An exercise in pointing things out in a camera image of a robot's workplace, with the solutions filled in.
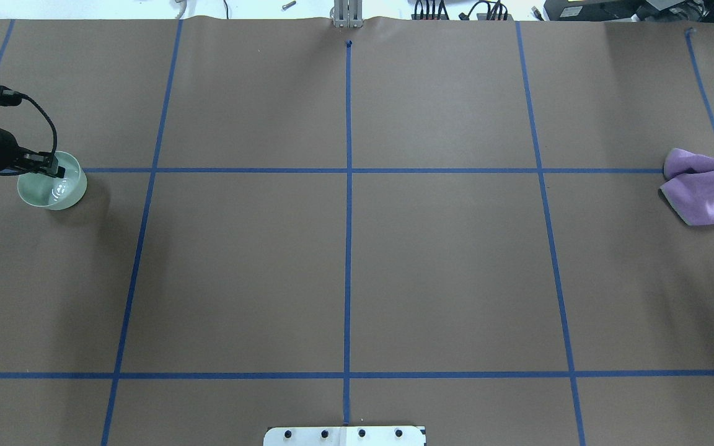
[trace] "towel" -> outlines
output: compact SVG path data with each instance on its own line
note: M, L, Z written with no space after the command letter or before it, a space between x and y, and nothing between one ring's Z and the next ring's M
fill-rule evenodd
M660 190L686 224L714 225L714 158L672 149L663 175Z

